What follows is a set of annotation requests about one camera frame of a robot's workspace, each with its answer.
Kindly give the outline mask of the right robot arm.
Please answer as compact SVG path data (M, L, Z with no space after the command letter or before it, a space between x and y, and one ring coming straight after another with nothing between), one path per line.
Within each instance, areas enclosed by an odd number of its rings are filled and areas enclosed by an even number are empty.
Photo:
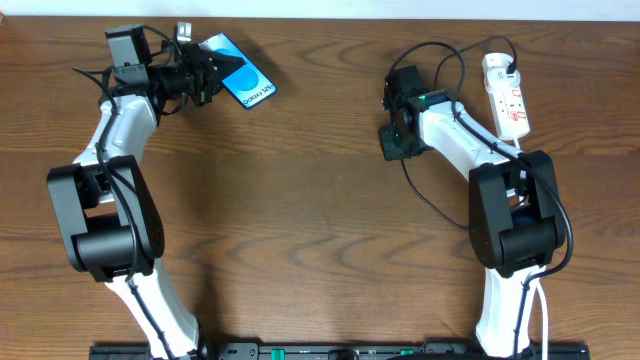
M534 290L566 236L550 157L500 141L452 94L428 90L414 65L389 71L383 107L391 117L379 130L386 160L435 150L466 179L467 231L485 268L475 337L489 357L523 354Z

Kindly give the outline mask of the blue Samsung smartphone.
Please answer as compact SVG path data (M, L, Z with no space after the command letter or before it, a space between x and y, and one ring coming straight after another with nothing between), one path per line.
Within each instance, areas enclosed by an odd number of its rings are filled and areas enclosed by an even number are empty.
M277 93L276 85L224 33L201 42L200 47L245 61L242 67L223 80L224 87L244 109L253 109Z

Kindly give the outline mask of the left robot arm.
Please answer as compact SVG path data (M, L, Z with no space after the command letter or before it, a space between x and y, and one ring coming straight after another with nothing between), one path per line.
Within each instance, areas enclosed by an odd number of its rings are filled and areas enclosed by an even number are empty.
M112 65L81 75L101 90L101 118L72 164L53 168L47 186L71 266L103 283L126 305L147 337L148 359L216 359L172 285L162 256L162 220L140 170L145 147L165 106L206 105L224 80L248 61L233 47L213 48L190 38L180 22L162 33L162 63L145 36L150 26L111 28L105 37Z

